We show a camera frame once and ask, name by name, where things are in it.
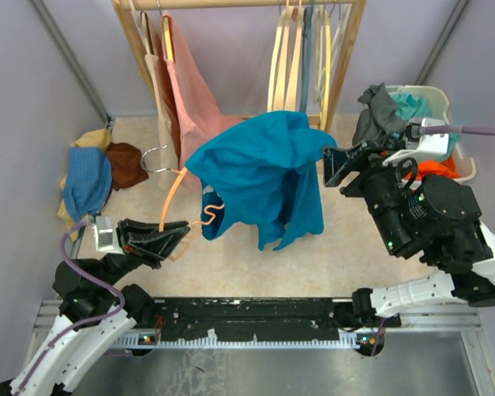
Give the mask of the orange hanger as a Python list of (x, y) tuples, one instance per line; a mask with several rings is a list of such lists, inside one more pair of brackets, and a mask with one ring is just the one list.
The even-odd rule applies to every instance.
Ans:
[[(177, 177), (173, 180), (171, 184), (171, 188), (167, 193), (167, 196), (164, 201), (164, 205), (162, 208), (161, 216), (160, 216), (160, 222), (158, 226), (158, 230), (160, 232), (164, 231), (167, 227), (167, 215), (169, 213), (169, 210), (172, 208), (179, 209), (181, 208), (181, 195), (178, 193), (180, 188), (182, 187), (182, 183), (186, 179), (186, 176), (188, 175), (188, 169), (184, 167), (181, 170), (177, 170), (174, 167), (164, 167), (161, 166), (158, 169), (149, 169), (147, 164), (146, 164), (146, 157), (153, 153), (159, 151), (161, 153), (161, 163), (164, 160), (164, 156), (169, 154), (171, 152), (171, 149), (169, 148), (168, 145), (163, 145), (160, 147), (155, 147), (155, 148), (150, 148), (146, 150), (140, 159), (140, 165), (141, 167), (148, 173), (165, 173), (165, 172), (171, 172), (175, 173)], [(203, 213), (206, 215), (205, 220), (201, 219), (196, 219), (195, 221), (192, 221), (188, 224), (188, 228), (190, 231), (186, 236), (184, 236), (181, 241), (178, 243), (177, 247), (173, 250), (177, 254), (171, 253), (168, 256), (168, 259), (171, 262), (175, 262), (176, 260), (180, 259), (187, 249), (190, 247), (191, 242), (194, 240), (197, 240), (201, 235), (202, 235), (202, 228), (204, 226), (212, 224), (216, 217), (217, 214), (221, 213), (224, 210), (224, 203), (221, 205), (214, 205), (210, 204), (204, 207)]]

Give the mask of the blue t-shirt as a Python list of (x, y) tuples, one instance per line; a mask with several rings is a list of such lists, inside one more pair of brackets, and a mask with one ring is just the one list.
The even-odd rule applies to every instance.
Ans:
[(211, 241), (236, 223), (255, 225), (258, 248), (276, 250), (324, 231), (317, 163), (335, 145), (304, 113), (273, 111), (198, 148), (186, 168), (200, 180), (202, 233)]

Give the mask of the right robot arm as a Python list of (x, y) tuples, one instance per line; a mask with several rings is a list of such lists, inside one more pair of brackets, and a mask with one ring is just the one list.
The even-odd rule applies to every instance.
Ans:
[[(436, 272), (401, 284), (353, 292), (352, 317), (368, 327), (409, 309), (432, 304), (495, 306), (495, 234), (481, 221), (470, 186), (436, 174), (417, 187), (415, 157), (394, 163), (374, 142), (322, 150), (323, 184), (365, 201), (389, 255), (419, 261)], [(356, 177), (346, 186), (342, 181)]]

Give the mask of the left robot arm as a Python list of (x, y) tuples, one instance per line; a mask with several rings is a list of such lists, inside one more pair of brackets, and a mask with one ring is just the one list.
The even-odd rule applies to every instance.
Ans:
[[(72, 234), (94, 228), (100, 259), (72, 259), (66, 251)], [(0, 395), (71, 395), (85, 374), (132, 328), (154, 320), (153, 298), (140, 286), (122, 290), (116, 283), (145, 265), (158, 269), (190, 231), (186, 221), (165, 225), (130, 219), (112, 225), (107, 216), (87, 215), (61, 238), (63, 260), (53, 289), (61, 298), (48, 336), (14, 379), (0, 383)]]

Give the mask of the grey shirt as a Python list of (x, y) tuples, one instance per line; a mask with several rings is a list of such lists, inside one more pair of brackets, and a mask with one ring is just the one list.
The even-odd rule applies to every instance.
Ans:
[(352, 144), (364, 141), (385, 143), (394, 134), (403, 132), (407, 122), (396, 114), (398, 105), (389, 95), (385, 83), (370, 85), (358, 98), (365, 105), (356, 124)]

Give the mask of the beige hanging t-shirt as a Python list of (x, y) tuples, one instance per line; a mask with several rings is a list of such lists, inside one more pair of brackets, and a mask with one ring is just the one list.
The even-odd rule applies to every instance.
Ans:
[[(174, 100), (172, 83), (163, 53), (163, 39), (147, 12), (139, 13), (142, 41), (145, 48), (144, 61), (153, 85), (153, 98), (158, 112), (159, 165), (179, 169), (181, 156), (180, 125)], [(158, 176), (158, 185), (168, 190), (176, 178), (170, 170)]]

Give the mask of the teal shirt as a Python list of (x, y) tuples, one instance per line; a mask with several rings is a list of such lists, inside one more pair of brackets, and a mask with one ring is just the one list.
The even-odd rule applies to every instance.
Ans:
[[(442, 90), (424, 86), (388, 86), (388, 93), (398, 105), (396, 114), (407, 123), (412, 119), (430, 117), (449, 124), (447, 111), (450, 102)], [(459, 140), (460, 136), (450, 138), (451, 143), (454, 143), (455, 146)]]

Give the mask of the orange shirt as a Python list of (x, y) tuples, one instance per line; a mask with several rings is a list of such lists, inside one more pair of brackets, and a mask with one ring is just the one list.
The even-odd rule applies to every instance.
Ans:
[(443, 162), (429, 160), (418, 164), (417, 180), (421, 181), (424, 176), (430, 174), (436, 174), (451, 179), (460, 178), (460, 174), (456, 171), (455, 161), (452, 157), (449, 157)]

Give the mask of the brown shirt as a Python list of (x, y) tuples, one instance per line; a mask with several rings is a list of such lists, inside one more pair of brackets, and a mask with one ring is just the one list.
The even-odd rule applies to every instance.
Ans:
[(111, 163), (112, 188), (127, 189), (149, 178), (141, 166), (141, 151), (128, 143), (111, 143), (106, 150)]

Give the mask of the light blue ribbed shirt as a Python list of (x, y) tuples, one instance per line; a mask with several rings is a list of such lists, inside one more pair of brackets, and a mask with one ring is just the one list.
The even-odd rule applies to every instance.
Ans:
[(74, 147), (69, 151), (64, 204), (75, 223), (101, 211), (111, 193), (111, 163), (98, 147)]

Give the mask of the light wooden hanger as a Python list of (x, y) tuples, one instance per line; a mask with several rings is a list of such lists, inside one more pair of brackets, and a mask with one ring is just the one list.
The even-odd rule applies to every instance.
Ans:
[(296, 22), (295, 42), (292, 53), (288, 86), (286, 88), (285, 109), (295, 111), (298, 96), (299, 64), (301, 60), (301, 49), (304, 29), (304, 8), (302, 2), (292, 12), (292, 19)]

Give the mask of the yellow shirt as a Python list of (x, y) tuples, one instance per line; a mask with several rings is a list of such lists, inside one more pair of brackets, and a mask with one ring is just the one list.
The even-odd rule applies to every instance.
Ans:
[[(75, 142), (72, 143), (70, 149), (74, 147), (98, 147), (99, 149), (101, 149), (106, 153), (106, 150), (108, 149), (110, 143), (111, 143), (110, 132), (107, 129), (99, 129), (83, 134), (79, 139), (77, 139)], [(59, 184), (59, 188), (62, 193), (62, 199), (60, 202), (59, 209), (57, 211), (57, 217), (63, 221), (66, 229), (70, 229), (76, 223), (68, 214), (68, 211), (66, 210), (66, 206), (64, 204), (63, 192), (64, 192), (64, 185), (67, 179), (67, 175), (68, 175), (68, 162), (67, 162), (67, 173), (61, 179), (61, 182)]]

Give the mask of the pink hanging t-shirt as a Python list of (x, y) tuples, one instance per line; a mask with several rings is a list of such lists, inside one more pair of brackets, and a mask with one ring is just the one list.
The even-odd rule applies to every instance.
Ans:
[(176, 165), (183, 169), (195, 151), (225, 130), (241, 123), (241, 118), (225, 115), (200, 74), (189, 45), (179, 25), (169, 13), (168, 21), (174, 60), (165, 54), (163, 30), (150, 26), (153, 45), (158, 52), (159, 90), (162, 109), (170, 126), (169, 141), (174, 144)]

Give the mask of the cream wooden hanger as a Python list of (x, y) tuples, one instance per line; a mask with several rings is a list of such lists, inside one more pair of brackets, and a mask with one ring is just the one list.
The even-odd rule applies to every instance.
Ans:
[(266, 109), (268, 112), (283, 110), (285, 107), (285, 75), (289, 33), (290, 6), (287, 2), (285, 9), (280, 12), (276, 27), (267, 93)]

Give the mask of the blue hanger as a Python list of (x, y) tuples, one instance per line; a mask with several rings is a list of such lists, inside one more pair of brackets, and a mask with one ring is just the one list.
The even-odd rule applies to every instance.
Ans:
[(314, 13), (314, 1), (311, 1), (304, 11), (304, 29), (303, 29), (303, 39), (302, 39), (302, 63), (301, 63), (301, 92), (300, 92), (300, 101), (299, 101), (299, 111), (302, 113), (305, 113), (308, 107), (313, 13)]

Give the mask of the white hanger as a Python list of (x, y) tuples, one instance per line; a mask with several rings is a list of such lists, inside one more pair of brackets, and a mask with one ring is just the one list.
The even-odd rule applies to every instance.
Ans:
[[(333, 33), (331, 40), (331, 67), (335, 65), (342, 49), (343, 36), (350, 17), (350, 10), (350, 4), (343, 4), (339, 7), (336, 30)], [(313, 35), (315, 38), (314, 98), (318, 104), (321, 104), (322, 96), (324, 94), (324, 83), (326, 80), (324, 77), (324, 73), (326, 72), (324, 55), (324, 50), (326, 49), (324, 17), (328, 15), (329, 13), (325, 6), (315, 6), (313, 8)]]

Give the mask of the yellow hanger holding pink shirt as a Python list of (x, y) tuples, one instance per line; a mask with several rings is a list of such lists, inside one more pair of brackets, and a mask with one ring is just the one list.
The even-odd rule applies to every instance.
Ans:
[(164, 47), (165, 47), (165, 55), (167, 59), (171, 62), (175, 62), (175, 52), (172, 44), (172, 24), (171, 18), (169, 15), (163, 15), (162, 4), (160, 0), (156, 1), (158, 10), (162, 17), (162, 29), (163, 29), (163, 39), (164, 39)]

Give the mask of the white laundry basket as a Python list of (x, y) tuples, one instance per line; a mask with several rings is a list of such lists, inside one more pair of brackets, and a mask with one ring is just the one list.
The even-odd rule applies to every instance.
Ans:
[[(396, 102), (397, 114), (421, 127), (446, 126), (450, 123), (450, 101), (437, 87), (391, 85), (387, 93)], [(418, 137), (396, 159), (414, 157), (419, 163), (419, 176), (438, 174), (458, 183), (473, 179), (477, 169), (472, 158), (465, 157), (459, 147), (460, 134), (450, 131)]]

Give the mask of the wooden clothes rack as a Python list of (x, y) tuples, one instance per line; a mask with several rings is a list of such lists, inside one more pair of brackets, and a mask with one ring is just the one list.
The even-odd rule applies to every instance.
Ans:
[[(138, 64), (141, 76), (154, 95), (153, 80), (149, 75), (145, 63), (145, 44), (148, 34), (144, 31), (146, 25), (139, 19), (139, 12), (150, 10), (176, 10), (197, 8), (231, 8), (231, 7), (269, 7), (279, 5), (279, 1), (234, 1), (234, 0), (193, 0), (193, 1), (114, 1), (112, 6), (118, 16), (125, 37)], [(366, 0), (347, 1), (349, 6), (348, 18), (343, 25), (342, 41), (338, 49), (332, 49), (330, 16), (323, 12), (321, 36), (325, 44), (324, 57), (321, 62), (320, 74), (324, 76), (324, 90), (322, 91), (321, 112), (312, 115), (309, 120), (313, 125), (324, 131), (329, 131), (336, 113), (337, 104), (342, 92), (342, 86), (351, 61), (356, 37), (361, 25)], [(303, 33), (307, 31), (304, 19), (303, 3), (301, 1), (287, 1), (285, 10), (276, 28), (270, 82), (268, 86), (269, 109), (294, 110), (297, 97), (300, 93), (308, 92), (305, 83), (299, 81), (300, 72), (305, 70), (302, 59), (309, 59), (303, 54)]]

